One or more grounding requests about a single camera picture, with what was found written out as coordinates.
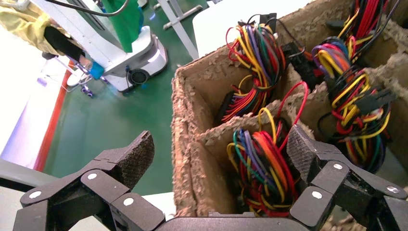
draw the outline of cable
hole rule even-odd
[[[92,10],[89,10],[89,9],[86,9],[86,8],[83,8],[83,7],[80,7],[80,6],[76,6],[76,5],[73,5],[73,4],[60,2],[60,1],[57,1],[57,0],[45,0],[45,1],[51,2],[51,3],[56,4],[56,5],[64,6],[64,7],[67,7],[67,8],[71,8],[71,9],[74,9],[74,10],[77,10],[77,11],[82,11],[82,12],[90,13],[90,14],[97,15],[97,16],[103,16],[103,17],[112,17],[112,16],[120,14],[128,6],[128,4],[130,2],[130,0],[125,0],[125,2],[119,8],[119,10],[117,10],[117,11],[115,11],[113,13],[100,13],[100,12],[92,11]]]
[[[300,117],[307,99],[308,88],[305,82],[293,86],[285,95],[276,118],[267,108],[258,113],[259,131],[252,135],[242,128],[234,131],[233,142],[227,145],[227,153],[239,179],[241,197],[250,211],[257,216],[287,217],[289,209],[298,198],[296,183],[298,173],[293,177],[287,163],[287,155],[282,153],[286,146],[289,127],[280,117],[285,100],[298,86],[305,87],[302,107],[293,124]],[[261,115],[266,114],[270,121],[270,132],[263,130]]]
[[[384,89],[371,86],[364,69],[352,65],[350,57],[356,52],[356,42],[354,36],[349,37],[348,46],[338,38],[327,38],[312,50],[316,65],[326,75],[332,107],[331,112],[318,120],[318,130],[353,164],[375,173],[385,155],[385,149],[381,147],[388,140],[383,133],[389,121],[391,105],[385,100],[389,98],[387,94],[379,98],[376,96]],[[337,120],[334,134],[322,129],[323,120],[330,116]]]
[[[231,29],[227,31],[226,40]],[[268,25],[246,24],[238,25],[235,29],[240,34],[232,46],[227,42],[229,58],[239,61],[252,74],[244,77],[239,86],[232,86],[234,94],[222,112],[221,123],[229,121],[234,116],[242,116],[249,112],[257,113],[259,109],[265,107],[286,70],[283,51]],[[252,88],[244,93],[243,86],[248,81],[252,82]]]
[[[289,55],[288,58],[292,58],[292,57],[295,57],[295,56],[298,56],[298,55],[303,54],[303,53],[306,51],[306,46],[304,46],[302,43],[300,43],[300,42],[289,32],[288,28],[285,26],[285,24],[284,24],[280,19],[278,19],[278,18],[276,18],[276,17],[272,17],[272,18],[270,18],[265,24],[268,25],[268,23],[269,23],[270,21],[272,21],[272,20],[278,21],[278,22],[282,25],[282,27],[283,27],[283,29],[286,31],[286,33],[288,33],[288,35],[291,37],[291,39],[293,39],[293,40],[297,43],[297,45],[302,48],[302,50],[301,50],[299,53]]]
[[[372,37],[372,39],[370,41],[368,41],[362,48],[360,48],[358,50],[358,52],[356,52],[356,54],[352,57],[351,60],[356,60],[356,58],[358,58],[358,56],[360,56],[364,51],[366,51],[368,49],[368,47],[370,47],[374,41],[380,36],[380,34],[384,31],[384,29],[386,28],[388,22],[391,19],[391,16],[394,14],[394,11],[396,9],[396,7],[398,6],[398,4],[401,2],[401,0],[397,0],[397,2],[394,4],[394,7],[391,9],[390,13],[388,14],[384,26]]]

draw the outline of wire bundle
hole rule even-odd
[[[351,7],[351,13],[344,23],[344,28],[339,38],[344,39],[348,46],[354,47],[355,53],[351,60],[355,60],[373,44],[374,40],[385,29],[386,24],[394,13],[398,0],[390,11],[385,25],[380,28],[381,16],[387,8],[389,0],[355,0]]]
[[[240,35],[232,46],[227,44],[230,49],[229,58],[249,68],[252,75],[243,78],[238,87],[232,86],[235,93],[221,119],[223,123],[234,116],[242,116],[249,112],[256,113],[260,108],[265,107],[286,69],[285,56],[269,26],[248,23],[235,28]],[[252,81],[253,87],[248,93],[244,93],[241,87],[248,80]]]
[[[293,122],[296,124],[308,95],[305,82],[296,84],[285,96],[276,121],[267,108],[262,108],[258,113],[259,131],[251,135],[241,128],[233,133],[233,142],[227,146],[229,159],[239,175],[241,197],[250,211],[258,216],[287,217],[289,209],[298,198],[295,187],[297,180],[294,180],[287,164],[288,157],[282,152],[288,141],[289,128],[280,115],[285,100],[300,85],[305,88],[305,97]],[[262,112],[269,117],[271,134],[262,130]]]
[[[354,51],[354,47],[346,48],[336,37],[327,38],[312,50],[316,65],[326,75],[332,106],[332,111],[319,119],[318,129],[347,153],[355,165],[376,172],[384,161],[385,144],[390,139],[385,128],[391,105],[379,103],[376,95],[383,89],[371,86],[367,73],[351,65],[348,58]],[[321,122],[330,115],[337,119],[334,135],[321,129]]]

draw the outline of black wire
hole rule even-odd
[[[400,2],[401,2],[401,0],[397,0],[397,2],[394,4],[394,7],[392,8],[392,10],[390,11],[390,13],[388,14],[388,16],[387,16],[387,18],[386,18],[386,20],[385,20],[385,24],[384,24],[384,26],[381,28],[381,30],[380,30],[377,34],[375,34],[375,35],[372,37],[372,39],[371,39],[368,43],[366,43],[361,49],[359,49],[359,50],[356,52],[356,54],[354,54],[354,56],[351,58],[351,60],[354,60],[355,58],[358,58],[358,56],[359,56],[360,54],[362,54],[364,51],[366,51],[366,49],[367,49],[368,47],[370,47],[370,46],[374,43],[374,41],[380,36],[380,34],[381,34],[381,33],[384,31],[384,29],[387,27],[387,24],[388,24],[388,22],[390,21],[391,16],[394,14],[395,9],[396,9],[396,7],[398,6],[398,4],[399,4]]]
[[[295,56],[298,56],[298,55],[301,55],[301,54],[305,53],[305,51],[306,51],[306,46],[304,46],[302,43],[300,43],[300,42],[289,32],[288,28],[285,26],[285,24],[284,24],[280,19],[278,19],[278,18],[276,18],[276,17],[272,17],[272,18],[269,18],[265,24],[268,25],[269,22],[272,21],[272,20],[276,20],[276,21],[278,21],[280,24],[282,24],[282,27],[283,27],[283,29],[286,31],[286,33],[288,33],[288,35],[297,43],[297,45],[298,45],[299,47],[302,47],[302,48],[303,48],[301,52],[298,52],[298,53],[296,53],[296,54],[289,55],[288,58],[292,58],[292,57],[295,57]]]
[[[97,15],[97,16],[103,16],[103,17],[112,17],[112,16],[120,14],[128,6],[128,4],[130,2],[130,0],[125,0],[125,2],[120,7],[120,9],[113,12],[113,13],[100,13],[100,12],[92,11],[92,10],[89,10],[89,9],[86,9],[86,8],[83,8],[83,7],[80,7],[80,6],[77,6],[77,5],[73,5],[73,4],[69,4],[69,3],[65,3],[65,2],[60,2],[60,1],[57,1],[57,0],[45,0],[45,1],[51,2],[51,3],[56,4],[56,5],[64,6],[64,7],[67,7],[67,8],[71,8],[71,9],[74,9],[74,10],[77,10],[77,11],[82,11],[82,12],[90,13],[90,14]]]
[[[257,16],[257,15],[261,16],[260,13],[257,13],[257,14],[252,15],[252,16],[248,19],[247,24],[250,24],[251,19],[252,19],[253,17]]]

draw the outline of yellow cloth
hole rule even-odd
[[[24,11],[0,5],[0,24],[40,51],[64,55],[56,51],[44,38],[45,27],[51,26],[50,17],[32,3],[29,3]]]

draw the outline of white table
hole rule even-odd
[[[277,13],[281,18],[306,6],[312,0],[223,0],[198,13],[192,20],[198,55],[200,57],[226,44],[225,34],[240,20],[247,21],[252,15]],[[259,22],[259,16],[253,20]],[[230,31],[228,42],[238,33]]]

